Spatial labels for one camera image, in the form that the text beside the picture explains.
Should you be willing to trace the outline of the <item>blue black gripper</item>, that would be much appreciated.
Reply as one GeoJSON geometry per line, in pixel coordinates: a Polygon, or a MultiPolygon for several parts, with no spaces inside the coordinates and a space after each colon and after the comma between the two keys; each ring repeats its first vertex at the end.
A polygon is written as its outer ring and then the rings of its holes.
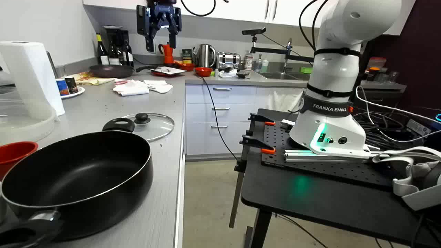
{"type": "Polygon", "coordinates": [[[182,30],[180,8],[176,0],[147,0],[136,7],[136,29],[146,37],[146,49],[154,51],[154,36],[160,29],[169,31],[169,45],[176,48],[176,34],[182,30]]]}

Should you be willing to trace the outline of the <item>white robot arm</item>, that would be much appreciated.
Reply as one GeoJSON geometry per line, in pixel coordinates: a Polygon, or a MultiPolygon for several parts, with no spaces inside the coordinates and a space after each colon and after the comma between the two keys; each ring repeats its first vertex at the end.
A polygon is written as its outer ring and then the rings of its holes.
{"type": "Polygon", "coordinates": [[[351,115],[361,44],[398,19],[401,0],[335,0],[325,8],[313,71],[297,102],[289,136],[315,154],[369,158],[365,131],[351,115]]]}

